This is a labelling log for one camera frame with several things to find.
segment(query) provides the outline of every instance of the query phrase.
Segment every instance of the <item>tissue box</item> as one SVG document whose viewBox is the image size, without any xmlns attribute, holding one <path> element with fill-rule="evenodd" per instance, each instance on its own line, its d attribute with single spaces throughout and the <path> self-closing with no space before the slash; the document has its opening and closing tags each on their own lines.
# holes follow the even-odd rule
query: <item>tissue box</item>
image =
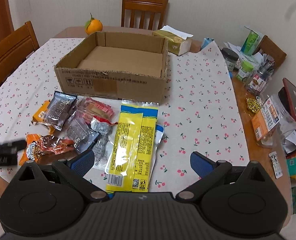
<svg viewBox="0 0 296 240">
<path fill-rule="evenodd" d="M 156 30 L 152 32 L 152 36 L 166 38 L 168 40 L 168 51 L 178 56 L 188 52 L 191 46 L 191 38 L 184 40 L 183 38 L 167 31 Z"/>
</svg>

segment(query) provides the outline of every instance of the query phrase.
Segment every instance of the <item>tablecloth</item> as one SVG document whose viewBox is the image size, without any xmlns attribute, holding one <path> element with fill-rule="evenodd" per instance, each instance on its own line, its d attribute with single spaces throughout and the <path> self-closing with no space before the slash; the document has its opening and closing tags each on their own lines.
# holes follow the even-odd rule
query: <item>tablecloth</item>
<svg viewBox="0 0 296 240">
<path fill-rule="evenodd" d="M 47 134 L 42 125 L 31 124 L 32 115 L 60 90 L 53 67 L 82 40 L 50 39 L 8 77 L 0 87 L 0 142 L 25 138 L 27 133 Z M 158 112 L 164 136 L 149 191 L 175 195 L 200 179 L 190 167 L 193 151 L 246 166 L 249 155 L 234 90 L 216 43 L 196 54 L 170 53 L 167 76 Z M 97 100 L 120 107 L 118 100 Z M 0 176 L 10 181 L 17 169 L 0 167 Z M 105 189 L 104 171 L 92 168 L 85 179 Z"/>
</svg>

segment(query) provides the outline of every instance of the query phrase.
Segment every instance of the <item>cardboard box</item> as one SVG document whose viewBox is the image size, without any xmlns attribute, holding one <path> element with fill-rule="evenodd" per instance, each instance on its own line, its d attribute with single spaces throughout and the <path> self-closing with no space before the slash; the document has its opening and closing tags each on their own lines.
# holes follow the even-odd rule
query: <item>cardboard box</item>
<svg viewBox="0 0 296 240">
<path fill-rule="evenodd" d="M 168 50 L 178 56 L 188 52 L 191 47 L 191 38 L 184 40 L 171 32 L 156 30 L 152 32 L 152 36 L 166 38 L 168 40 Z"/>
<path fill-rule="evenodd" d="M 96 32 L 55 66 L 63 92 L 161 102 L 168 41 L 136 33 Z"/>
</svg>

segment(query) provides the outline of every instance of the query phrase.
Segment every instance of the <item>wooden chair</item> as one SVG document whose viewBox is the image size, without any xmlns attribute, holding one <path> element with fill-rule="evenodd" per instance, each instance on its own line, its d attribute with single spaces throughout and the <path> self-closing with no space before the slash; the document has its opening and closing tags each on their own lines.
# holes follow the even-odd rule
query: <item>wooden chair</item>
<svg viewBox="0 0 296 240">
<path fill-rule="evenodd" d="M 39 44 L 30 21 L 4 38 L 0 42 L 0 86 L 37 49 Z"/>
<path fill-rule="evenodd" d="M 267 35 L 264 35 L 253 54 L 256 54 L 260 50 L 262 50 L 261 54 L 266 53 L 275 59 L 275 71 L 281 66 L 287 56 Z"/>
<path fill-rule="evenodd" d="M 168 0 L 122 0 L 121 27 L 125 26 L 125 10 L 131 10 L 130 28 L 135 24 L 135 12 L 141 11 L 139 29 L 144 28 L 145 13 L 150 12 L 148 30 L 152 30 L 155 13 L 160 13 L 158 30 L 161 29 Z"/>
</svg>

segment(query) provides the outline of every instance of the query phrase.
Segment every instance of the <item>orange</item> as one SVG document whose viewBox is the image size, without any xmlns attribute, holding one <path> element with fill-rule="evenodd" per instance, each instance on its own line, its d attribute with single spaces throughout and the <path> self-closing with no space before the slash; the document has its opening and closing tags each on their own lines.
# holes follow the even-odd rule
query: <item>orange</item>
<svg viewBox="0 0 296 240">
<path fill-rule="evenodd" d="M 90 14 L 91 18 L 89 21 L 86 22 L 85 24 L 85 31 L 88 35 L 94 32 L 101 32 L 103 30 L 103 24 L 101 21 L 95 19 L 92 17 Z"/>
</svg>

